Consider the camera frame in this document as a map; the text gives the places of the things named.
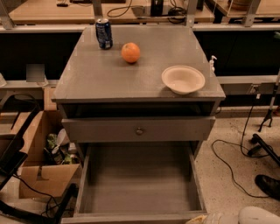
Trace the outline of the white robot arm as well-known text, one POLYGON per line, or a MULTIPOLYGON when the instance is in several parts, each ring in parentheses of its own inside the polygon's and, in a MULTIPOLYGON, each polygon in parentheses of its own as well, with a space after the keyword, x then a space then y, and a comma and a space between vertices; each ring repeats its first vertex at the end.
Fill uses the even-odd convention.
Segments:
POLYGON ((210 213, 185 224, 280 224, 280 217, 258 206, 246 206, 237 215, 210 213))

